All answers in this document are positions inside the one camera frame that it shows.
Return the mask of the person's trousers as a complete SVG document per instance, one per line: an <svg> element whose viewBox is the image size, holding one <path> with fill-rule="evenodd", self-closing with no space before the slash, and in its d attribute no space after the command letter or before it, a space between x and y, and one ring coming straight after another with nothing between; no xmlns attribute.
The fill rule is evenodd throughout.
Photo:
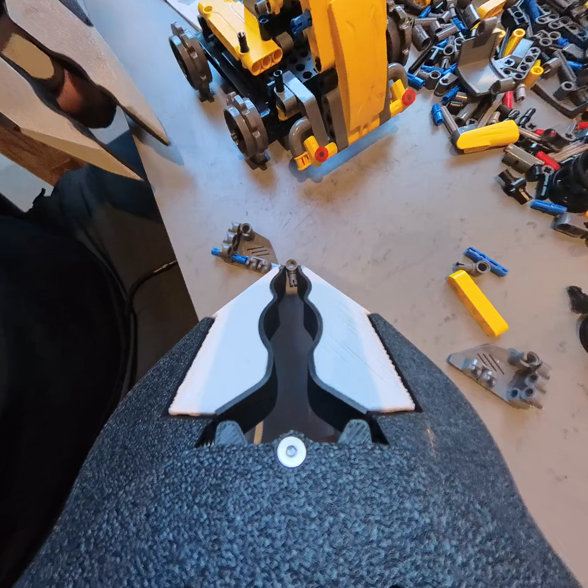
<svg viewBox="0 0 588 588"><path fill-rule="evenodd" d="M199 321L148 182L87 166L38 195L28 217L80 240L131 299L129 378L137 382Z"/></svg>

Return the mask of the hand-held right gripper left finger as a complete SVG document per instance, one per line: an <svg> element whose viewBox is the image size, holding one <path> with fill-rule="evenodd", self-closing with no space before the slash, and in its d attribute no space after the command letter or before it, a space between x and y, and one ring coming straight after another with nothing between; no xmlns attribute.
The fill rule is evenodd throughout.
<svg viewBox="0 0 588 588"><path fill-rule="evenodd" d="M219 309L171 402L171 416L267 416L277 399L271 340L287 271L274 266Z"/></svg>

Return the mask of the blue toy pin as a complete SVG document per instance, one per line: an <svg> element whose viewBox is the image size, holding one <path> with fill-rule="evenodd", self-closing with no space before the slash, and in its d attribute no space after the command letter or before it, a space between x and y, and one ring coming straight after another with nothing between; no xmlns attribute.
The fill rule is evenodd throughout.
<svg viewBox="0 0 588 588"><path fill-rule="evenodd" d="M213 247L210 251L213 256L221 258L223 261L228 263L236 263L238 265L247 266L249 264L249 257L243 256L241 254L227 254L226 252L220 250L218 247Z"/></svg>
<svg viewBox="0 0 588 588"><path fill-rule="evenodd" d="M498 277L505 277L509 273L509 270L503 265L474 247L468 247L463 252L463 255L473 262L482 262L487 264L489 266L489 271Z"/></svg>

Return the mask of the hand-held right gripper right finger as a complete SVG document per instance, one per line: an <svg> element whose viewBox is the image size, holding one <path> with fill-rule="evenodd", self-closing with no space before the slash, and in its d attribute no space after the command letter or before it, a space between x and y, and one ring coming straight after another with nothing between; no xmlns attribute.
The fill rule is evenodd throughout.
<svg viewBox="0 0 588 588"><path fill-rule="evenodd" d="M312 339L311 380L328 399L362 414L415 410L370 312L308 267L298 267L303 324Z"/></svg>

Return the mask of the grey panel with grey connectors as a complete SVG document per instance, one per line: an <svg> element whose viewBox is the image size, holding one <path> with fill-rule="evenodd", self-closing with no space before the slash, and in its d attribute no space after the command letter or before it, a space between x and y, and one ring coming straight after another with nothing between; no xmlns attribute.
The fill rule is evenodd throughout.
<svg viewBox="0 0 588 588"><path fill-rule="evenodd" d="M551 367L533 351L485 344L451 353L446 361L513 407L543 408Z"/></svg>

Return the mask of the short yellow toy beam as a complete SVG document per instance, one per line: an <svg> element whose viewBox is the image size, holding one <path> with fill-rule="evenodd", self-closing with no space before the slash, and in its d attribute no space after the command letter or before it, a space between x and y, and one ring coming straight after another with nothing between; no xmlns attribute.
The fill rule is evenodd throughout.
<svg viewBox="0 0 588 588"><path fill-rule="evenodd" d="M453 272L446 278L446 282L485 334L499 337L509 330L502 315L464 270Z"/></svg>

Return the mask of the pile of small toy connectors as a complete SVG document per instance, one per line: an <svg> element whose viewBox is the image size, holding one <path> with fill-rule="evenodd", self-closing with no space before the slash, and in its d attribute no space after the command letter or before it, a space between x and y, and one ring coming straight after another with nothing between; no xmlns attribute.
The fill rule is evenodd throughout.
<svg viewBox="0 0 588 588"><path fill-rule="evenodd" d="M554 231L587 245L587 212L547 198L553 174L587 151L587 1L401 1L417 54L409 84L438 101L430 117L453 148L464 131L513 120L497 178Z"/></svg>

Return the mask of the grey panel with blue pins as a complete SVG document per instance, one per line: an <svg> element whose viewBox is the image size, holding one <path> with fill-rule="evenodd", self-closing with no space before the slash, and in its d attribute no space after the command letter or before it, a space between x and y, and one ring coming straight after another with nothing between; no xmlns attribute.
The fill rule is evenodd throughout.
<svg viewBox="0 0 588 588"><path fill-rule="evenodd" d="M225 263L261 275L268 274L279 265L270 240L254 231L248 222L232 222L218 248L227 254L235 253L248 256L249 264L247 266Z"/></svg>

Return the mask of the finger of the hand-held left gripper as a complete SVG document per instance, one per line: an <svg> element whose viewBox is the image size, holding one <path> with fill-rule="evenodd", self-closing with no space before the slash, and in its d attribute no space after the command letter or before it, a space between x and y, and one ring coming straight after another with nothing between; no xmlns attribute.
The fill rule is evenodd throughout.
<svg viewBox="0 0 588 588"><path fill-rule="evenodd" d="M64 1L3 4L8 18L49 55L73 64L144 130L161 143L170 144L156 114L94 26L81 22L64 6Z"/></svg>
<svg viewBox="0 0 588 588"><path fill-rule="evenodd" d="M4 57L1 57L1 114L3 125L30 139L109 173L143 180L142 175L116 157L88 129L51 105L26 72Z"/></svg>

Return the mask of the yellow curved toy panel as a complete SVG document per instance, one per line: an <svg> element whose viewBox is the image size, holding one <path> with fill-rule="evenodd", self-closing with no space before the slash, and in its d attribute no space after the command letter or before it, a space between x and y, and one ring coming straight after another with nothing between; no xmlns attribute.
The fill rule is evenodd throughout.
<svg viewBox="0 0 588 588"><path fill-rule="evenodd" d="M464 131L454 140L454 145L463 153L476 153L506 147L517 143L519 138L520 129L517 123L506 120Z"/></svg>

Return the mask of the yellow black toy vehicle model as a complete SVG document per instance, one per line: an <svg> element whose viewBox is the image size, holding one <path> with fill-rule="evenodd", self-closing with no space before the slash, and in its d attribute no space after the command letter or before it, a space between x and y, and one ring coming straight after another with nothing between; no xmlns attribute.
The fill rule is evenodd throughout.
<svg viewBox="0 0 588 588"><path fill-rule="evenodd" d="M226 88L224 120L254 165L282 142L298 170L319 167L416 99L405 64L411 25L394 1L194 1L169 43L191 87Z"/></svg>

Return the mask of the person's left hand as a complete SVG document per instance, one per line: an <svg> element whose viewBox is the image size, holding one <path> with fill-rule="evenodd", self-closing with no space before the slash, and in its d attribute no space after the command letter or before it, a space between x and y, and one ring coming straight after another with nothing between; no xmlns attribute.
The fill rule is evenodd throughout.
<svg viewBox="0 0 588 588"><path fill-rule="evenodd" d="M87 128L107 128L116 114L116 102L89 79L63 69L63 84L56 92L59 107Z"/></svg>

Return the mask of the grey desk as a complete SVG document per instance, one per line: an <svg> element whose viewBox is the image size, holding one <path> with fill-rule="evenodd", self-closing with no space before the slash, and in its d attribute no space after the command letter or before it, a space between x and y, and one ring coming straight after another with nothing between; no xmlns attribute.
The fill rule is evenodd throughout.
<svg viewBox="0 0 588 588"><path fill-rule="evenodd" d="M296 259L380 313L461 388L500 447L533 518L587 586L587 353L566 287L587 291L587 247L551 217L504 195L501 151L457 155L430 121L431 94L306 175L278 143L265 170L242 159L224 94L201 102L168 43L179 15L164 1L85 1L172 141L134 139L199 316L254 275L210 250L247 219L279 260ZM498 341L552 367L542 409L516 409L446 364L489 340L446 282L469 246L509 269L480 287L509 324Z"/></svg>

